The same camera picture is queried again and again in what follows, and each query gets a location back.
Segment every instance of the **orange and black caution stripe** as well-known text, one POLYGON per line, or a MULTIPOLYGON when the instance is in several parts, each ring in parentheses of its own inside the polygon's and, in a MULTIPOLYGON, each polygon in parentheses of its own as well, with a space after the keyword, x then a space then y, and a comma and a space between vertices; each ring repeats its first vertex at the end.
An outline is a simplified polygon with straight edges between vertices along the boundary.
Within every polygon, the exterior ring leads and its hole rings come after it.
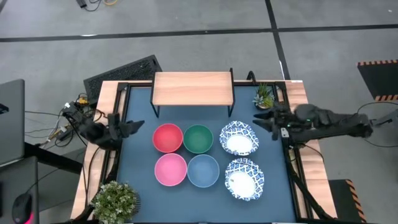
POLYGON ((364 65, 383 65, 389 63, 398 63, 398 60, 378 60, 378 61, 369 61, 369 62, 358 62, 358 66, 364 65))
POLYGON ((363 209, 362 209, 361 203, 359 202, 358 195, 356 194, 356 191, 354 188, 354 183, 351 180, 346 180, 346 182, 349 185, 349 190, 351 191, 351 194, 353 195, 355 207, 358 210, 358 215, 361 218, 361 221, 363 223, 366 223, 366 217, 365 217, 365 214, 363 213, 363 209))

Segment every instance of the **blue and white plate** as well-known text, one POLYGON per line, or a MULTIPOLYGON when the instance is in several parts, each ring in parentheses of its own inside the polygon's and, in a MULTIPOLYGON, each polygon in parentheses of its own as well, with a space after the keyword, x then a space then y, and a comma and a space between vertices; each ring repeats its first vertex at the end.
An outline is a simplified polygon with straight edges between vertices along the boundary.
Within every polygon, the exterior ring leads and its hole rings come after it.
POLYGON ((264 173, 250 159, 239 158, 228 164, 225 170, 225 187, 232 196, 245 200, 257 200, 262 195, 264 173))
POLYGON ((254 131, 240 121, 232 121, 221 130, 220 143, 225 151, 236 156, 247 156, 259 147, 254 131))

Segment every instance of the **small plant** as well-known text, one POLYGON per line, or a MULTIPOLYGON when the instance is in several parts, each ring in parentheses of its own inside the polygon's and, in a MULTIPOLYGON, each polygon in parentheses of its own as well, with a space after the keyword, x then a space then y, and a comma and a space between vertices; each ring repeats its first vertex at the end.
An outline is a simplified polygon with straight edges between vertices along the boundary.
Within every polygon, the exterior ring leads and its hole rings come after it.
POLYGON ((94 214, 101 223, 121 224, 132 218, 141 206, 137 192, 128 184, 112 181, 101 186, 101 190, 93 199, 94 214))
POLYGON ((270 89, 267 88, 265 83, 260 83, 259 88, 257 89, 257 94, 253 99, 253 103, 259 109, 271 108, 274 106, 274 95, 271 94, 270 89))

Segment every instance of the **black table surface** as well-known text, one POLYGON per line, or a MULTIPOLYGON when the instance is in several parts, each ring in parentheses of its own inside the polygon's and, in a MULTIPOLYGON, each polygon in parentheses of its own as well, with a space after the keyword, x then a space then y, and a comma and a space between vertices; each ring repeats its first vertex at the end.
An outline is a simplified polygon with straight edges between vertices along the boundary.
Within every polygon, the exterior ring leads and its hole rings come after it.
MULTIPOLYGON (((133 88, 129 96, 126 120, 145 120, 138 133, 123 141, 118 181, 127 182, 141 196, 141 211, 132 222, 295 222, 292 193, 286 171, 281 141, 273 141, 271 133, 252 123, 253 114, 260 113, 252 103, 256 87, 236 86, 236 102, 232 116, 226 106, 161 106, 156 118, 149 103, 150 88, 133 88), (228 154, 219 142, 222 127, 230 121, 251 125, 259 138, 259 149, 247 156, 264 172, 264 191, 259 200, 245 202, 234 198, 225 187, 225 169, 237 156, 228 154), (206 189, 194 186, 186 177, 174 187, 156 181, 154 166, 164 154, 152 143, 155 129, 164 123, 174 123, 184 132, 193 124, 207 126, 214 141, 206 154, 220 165, 220 177, 206 189)), ((181 146, 175 153, 186 163, 195 156, 181 146)))
MULTIPOLYGON (((37 159, 29 157, 0 167, 1 208, 0 223, 12 224, 12 205, 20 194, 37 182, 37 159)), ((35 184, 30 190, 33 219, 30 224, 39 224, 39 190, 35 184)))
POLYGON ((0 165, 24 155, 25 81, 0 84, 0 104, 9 112, 0 114, 0 165))

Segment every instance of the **pink bowl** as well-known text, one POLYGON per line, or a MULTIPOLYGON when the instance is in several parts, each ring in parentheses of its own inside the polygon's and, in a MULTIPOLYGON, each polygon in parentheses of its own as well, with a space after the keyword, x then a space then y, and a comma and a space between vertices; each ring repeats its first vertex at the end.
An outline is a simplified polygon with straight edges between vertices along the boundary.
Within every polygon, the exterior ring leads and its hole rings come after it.
POLYGON ((176 186, 187 174, 187 163, 176 153, 162 156, 155 165, 155 177, 164 186, 176 186))

